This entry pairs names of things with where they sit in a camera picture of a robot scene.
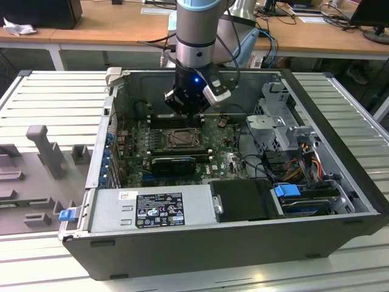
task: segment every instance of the floor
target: floor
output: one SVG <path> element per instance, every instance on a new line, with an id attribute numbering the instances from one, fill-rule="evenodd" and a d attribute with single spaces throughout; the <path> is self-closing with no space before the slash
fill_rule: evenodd
<path id="1" fill-rule="evenodd" d="M 3 49 L 3 54 L 17 71 L 22 69 L 30 70 L 54 70 L 50 55 L 45 50 L 25 49 Z M 99 51 L 63 51 L 63 58 L 68 70 L 106 70 L 103 55 Z M 146 52 L 108 52 L 110 66 L 121 66 L 126 69 L 155 69 L 159 68 L 160 53 Z M 291 69 L 295 72 L 311 72 L 314 59 L 293 58 Z M 331 72 L 342 85 L 357 99 L 363 106 L 369 104 L 370 98 L 387 82 L 389 66 L 376 78 L 377 73 L 382 69 L 384 61 L 371 61 L 368 85 L 358 85 L 347 74 L 340 74 L 347 67 L 348 60 L 325 60 L 322 69 Z M 0 56 L 0 96 L 7 90 L 8 85 L 17 75 L 7 60 Z M 389 90 L 385 93 L 381 103 L 389 96 Z M 382 122 L 383 126 L 389 127 L 389 118 Z"/>

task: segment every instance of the paper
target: paper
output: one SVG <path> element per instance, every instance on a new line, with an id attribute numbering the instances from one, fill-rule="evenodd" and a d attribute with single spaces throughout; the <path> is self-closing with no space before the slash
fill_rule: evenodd
<path id="1" fill-rule="evenodd" d="M 28 35 L 30 33 L 36 32 L 36 30 L 34 30 L 34 28 L 29 24 L 19 25 L 19 24 L 11 23 L 10 21 L 7 21 L 5 18 L 4 18 L 4 25 L 2 28 L 8 31 L 8 33 L 12 35 L 16 35 L 17 37 L 20 35 Z"/>
<path id="2" fill-rule="evenodd" d="M 326 21 L 322 17 L 309 17 L 309 16 L 299 16 L 301 21 L 304 23 L 326 23 Z"/>

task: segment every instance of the yellow wire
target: yellow wire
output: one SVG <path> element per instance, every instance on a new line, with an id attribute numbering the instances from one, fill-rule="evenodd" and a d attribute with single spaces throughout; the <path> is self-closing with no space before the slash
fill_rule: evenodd
<path id="1" fill-rule="evenodd" d="M 288 175 L 288 176 L 284 179 L 284 181 L 287 181 L 287 180 L 293 178 L 295 175 L 299 174 L 300 172 L 301 172 L 301 168 L 299 168 L 299 169 L 296 170 L 295 172 L 293 172 L 293 173 L 291 173 L 290 175 Z"/>

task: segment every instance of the barcode sticker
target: barcode sticker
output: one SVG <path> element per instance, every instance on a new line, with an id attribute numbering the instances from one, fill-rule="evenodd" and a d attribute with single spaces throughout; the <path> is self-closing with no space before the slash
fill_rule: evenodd
<path id="1" fill-rule="evenodd" d="M 119 200 L 135 200 L 138 195 L 137 190 L 129 190 L 127 192 L 119 192 Z"/>

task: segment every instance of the motherboard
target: motherboard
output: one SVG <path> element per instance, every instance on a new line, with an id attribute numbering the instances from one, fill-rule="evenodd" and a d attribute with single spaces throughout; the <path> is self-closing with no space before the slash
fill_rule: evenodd
<path id="1" fill-rule="evenodd" d="M 236 149 L 238 123 L 216 116 L 201 118 L 191 126 L 149 119 L 118 131 L 122 187 L 184 186 L 248 178 L 246 164 Z"/>

